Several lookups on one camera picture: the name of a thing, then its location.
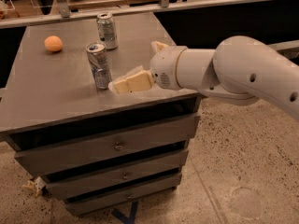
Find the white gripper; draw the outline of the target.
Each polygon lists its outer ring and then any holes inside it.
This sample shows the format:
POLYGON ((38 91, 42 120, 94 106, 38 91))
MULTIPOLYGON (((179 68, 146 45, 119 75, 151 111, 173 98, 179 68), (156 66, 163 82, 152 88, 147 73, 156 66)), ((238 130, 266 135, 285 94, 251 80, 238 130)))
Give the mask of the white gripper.
POLYGON ((154 83, 162 89, 174 91, 181 89, 177 81, 177 65, 181 53, 187 47, 168 47, 167 44, 159 41, 152 41, 151 47, 157 54, 150 60, 150 70, 145 70, 142 65, 130 70, 108 84, 110 91, 117 94, 148 91, 154 83))

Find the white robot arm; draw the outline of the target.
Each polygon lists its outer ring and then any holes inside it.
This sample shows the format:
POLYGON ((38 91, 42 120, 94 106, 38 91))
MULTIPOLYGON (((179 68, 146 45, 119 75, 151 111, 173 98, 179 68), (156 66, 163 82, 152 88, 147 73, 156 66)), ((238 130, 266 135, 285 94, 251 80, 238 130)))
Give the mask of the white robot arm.
POLYGON ((229 37, 215 49, 151 43, 149 69, 138 66, 108 84, 114 93, 147 91, 154 85, 190 89, 233 105, 264 99, 299 119, 298 41, 265 45, 248 36, 229 37))

